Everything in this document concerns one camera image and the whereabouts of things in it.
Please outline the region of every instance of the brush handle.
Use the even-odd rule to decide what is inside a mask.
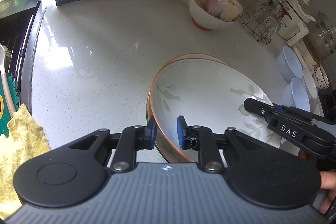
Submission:
[[[16,109],[13,103],[11,92],[9,90],[9,86],[7,82],[7,75],[5,73],[1,74],[1,82],[2,82],[3,92],[5,94],[5,99],[6,99],[7,107],[9,110],[9,114],[13,118],[14,112],[16,112]]]

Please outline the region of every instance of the yellow rag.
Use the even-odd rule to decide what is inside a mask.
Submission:
[[[42,127],[25,104],[8,122],[9,137],[0,136],[0,218],[5,219],[21,207],[13,186],[17,168],[27,160],[50,151]]]

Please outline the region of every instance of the white speckled countertop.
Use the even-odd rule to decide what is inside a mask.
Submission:
[[[58,8],[50,0],[37,40],[32,115],[51,148],[99,128],[146,124],[155,73],[187,52],[221,58],[281,103],[287,83],[275,58],[285,44],[278,35],[257,43],[239,23],[199,30],[180,0],[85,0]],[[137,160],[165,161],[156,149],[138,152]]]

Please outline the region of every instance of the silver bolt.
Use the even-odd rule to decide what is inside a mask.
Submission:
[[[216,162],[216,161],[208,162],[205,165],[205,168],[208,169],[209,171],[218,171],[222,167],[223,167],[223,165],[221,165],[219,162]]]
[[[236,128],[235,127],[227,127],[226,130],[229,131],[229,132],[233,132],[233,131],[236,130]]]
[[[120,162],[116,162],[115,164],[113,164],[112,167],[113,169],[117,171],[124,171],[129,167],[129,164],[127,162],[120,161]]]

